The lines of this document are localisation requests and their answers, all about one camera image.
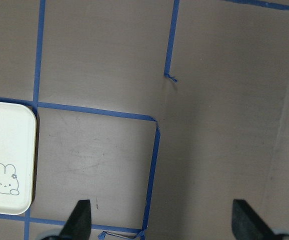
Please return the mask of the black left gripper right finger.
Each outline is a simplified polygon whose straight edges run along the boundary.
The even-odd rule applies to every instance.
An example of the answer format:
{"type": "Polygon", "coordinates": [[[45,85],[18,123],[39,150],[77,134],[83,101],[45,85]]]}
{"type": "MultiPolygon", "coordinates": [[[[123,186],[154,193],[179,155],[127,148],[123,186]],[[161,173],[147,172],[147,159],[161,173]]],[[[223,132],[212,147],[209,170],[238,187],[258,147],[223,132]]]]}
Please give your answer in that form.
{"type": "Polygon", "coordinates": [[[283,240],[275,234],[244,199],[232,203],[231,229],[236,240],[283,240]]]}

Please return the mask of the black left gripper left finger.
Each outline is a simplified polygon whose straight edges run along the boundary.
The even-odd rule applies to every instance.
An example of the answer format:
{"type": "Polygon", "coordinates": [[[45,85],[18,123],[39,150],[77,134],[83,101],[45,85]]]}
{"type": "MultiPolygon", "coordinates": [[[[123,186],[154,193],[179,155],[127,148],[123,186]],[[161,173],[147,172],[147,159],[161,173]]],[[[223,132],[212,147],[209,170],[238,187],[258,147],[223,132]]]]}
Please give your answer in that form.
{"type": "Polygon", "coordinates": [[[89,199],[79,200],[58,235],[60,240],[88,240],[91,236],[92,216],[89,199]]]}

